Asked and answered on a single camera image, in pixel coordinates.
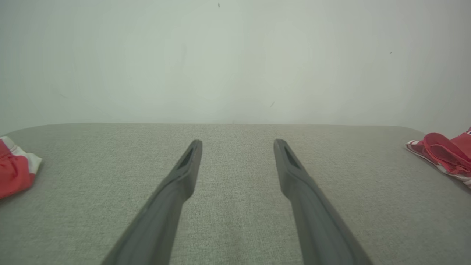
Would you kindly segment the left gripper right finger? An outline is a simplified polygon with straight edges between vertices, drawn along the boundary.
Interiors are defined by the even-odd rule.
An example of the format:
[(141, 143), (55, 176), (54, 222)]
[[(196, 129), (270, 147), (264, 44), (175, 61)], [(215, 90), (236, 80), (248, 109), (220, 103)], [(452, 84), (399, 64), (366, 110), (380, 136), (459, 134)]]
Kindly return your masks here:
[(289, 144), (276, 139), (273, 149), (280, 188), (292, 206), (304, 264), (372, 264)]

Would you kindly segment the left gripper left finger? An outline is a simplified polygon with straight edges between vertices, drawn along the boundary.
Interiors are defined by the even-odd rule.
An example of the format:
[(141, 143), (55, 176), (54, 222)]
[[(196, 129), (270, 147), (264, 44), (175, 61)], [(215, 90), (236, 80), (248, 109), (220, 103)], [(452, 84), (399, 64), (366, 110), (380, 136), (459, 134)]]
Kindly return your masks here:
[(168, 265), (183, 204), (193, 195), (202, 158), (194, 140), (103, 260), (104, 265)]

